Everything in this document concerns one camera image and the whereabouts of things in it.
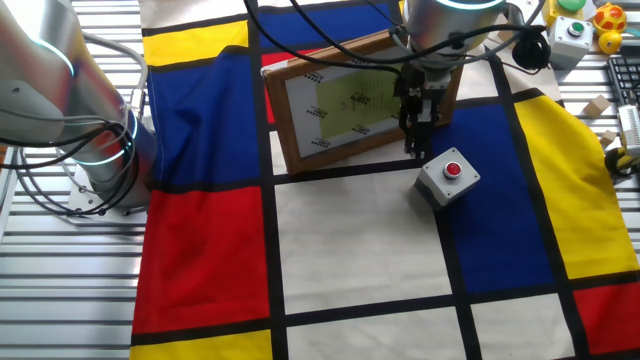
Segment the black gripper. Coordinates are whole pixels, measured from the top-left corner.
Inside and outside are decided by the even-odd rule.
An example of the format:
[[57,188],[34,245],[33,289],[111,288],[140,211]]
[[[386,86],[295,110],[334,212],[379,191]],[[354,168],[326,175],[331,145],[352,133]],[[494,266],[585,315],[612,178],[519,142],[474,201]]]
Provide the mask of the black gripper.
[[430,150],[432,125],[448,122],[445,114],[448,73],[443,82],[428,81],[423,70],[405,63],[394,83],[393,96],[400,100],[398,125],[405,133],[404,151],[410,157],[426,158]]

